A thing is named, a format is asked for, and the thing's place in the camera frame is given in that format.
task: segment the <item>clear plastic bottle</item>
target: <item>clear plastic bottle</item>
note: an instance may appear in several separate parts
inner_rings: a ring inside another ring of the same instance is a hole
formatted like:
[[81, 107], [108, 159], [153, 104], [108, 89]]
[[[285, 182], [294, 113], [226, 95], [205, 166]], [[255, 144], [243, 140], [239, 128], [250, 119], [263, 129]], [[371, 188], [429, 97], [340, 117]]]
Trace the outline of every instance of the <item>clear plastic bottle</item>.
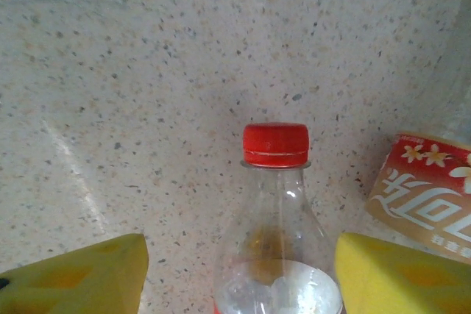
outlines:
[[360, 230], [471, 264], [471, 0], [427, 83], [366, 204], [391, 228]]
[[249, 195], [220, 240], [216, 314], [339, 314], [334, 248], [305, 197], [309, 137], [302, 124], [244, 130]]

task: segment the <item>red bottle cap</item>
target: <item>red bottle cap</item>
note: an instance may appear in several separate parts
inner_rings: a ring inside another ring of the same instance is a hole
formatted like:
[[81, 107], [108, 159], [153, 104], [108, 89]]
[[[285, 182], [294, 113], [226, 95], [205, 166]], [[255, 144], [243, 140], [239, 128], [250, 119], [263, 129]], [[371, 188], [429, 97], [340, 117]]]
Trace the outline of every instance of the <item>red bottle cap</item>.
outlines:
[[309, 132], [304, 124], [249, 124], [244, 130], [244, 160], [267, 168], [292, 168], [308, 161]]

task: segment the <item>speckled countertop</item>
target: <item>speckled countertop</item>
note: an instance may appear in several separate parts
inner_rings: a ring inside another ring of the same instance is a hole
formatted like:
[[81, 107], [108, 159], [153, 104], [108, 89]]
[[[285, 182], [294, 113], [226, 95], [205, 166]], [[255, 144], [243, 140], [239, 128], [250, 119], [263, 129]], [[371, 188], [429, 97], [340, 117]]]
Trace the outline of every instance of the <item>speckled countertop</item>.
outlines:
[[144, 232], [140, 313], [210, 313], [244, 125], [309, 126], [308, 193], [335, 239], [459, 2], [0, 0], [0, 271]]

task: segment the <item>bottle label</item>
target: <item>bottle label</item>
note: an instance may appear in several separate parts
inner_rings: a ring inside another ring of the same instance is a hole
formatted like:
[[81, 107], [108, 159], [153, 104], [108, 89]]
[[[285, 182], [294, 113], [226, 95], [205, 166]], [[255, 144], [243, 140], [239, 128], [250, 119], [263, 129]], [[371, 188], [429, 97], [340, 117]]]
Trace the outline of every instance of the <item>bottle label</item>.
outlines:
[[398, 134], [366, 211], [428, 248], [471, 264], [471, 146]]

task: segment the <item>speckled wall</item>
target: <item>speckled wall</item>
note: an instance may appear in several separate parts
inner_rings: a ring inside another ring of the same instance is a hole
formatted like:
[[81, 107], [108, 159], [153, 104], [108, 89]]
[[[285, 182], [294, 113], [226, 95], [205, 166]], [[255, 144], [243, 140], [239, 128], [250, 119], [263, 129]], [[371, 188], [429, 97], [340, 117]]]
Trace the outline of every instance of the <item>speckled wall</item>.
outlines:
[[309, 126], [308, 196], [358, 211], [460, 0], [0, 0], [0, 269], [146, 234], [140, 313], [210, 313], [250, 121]]

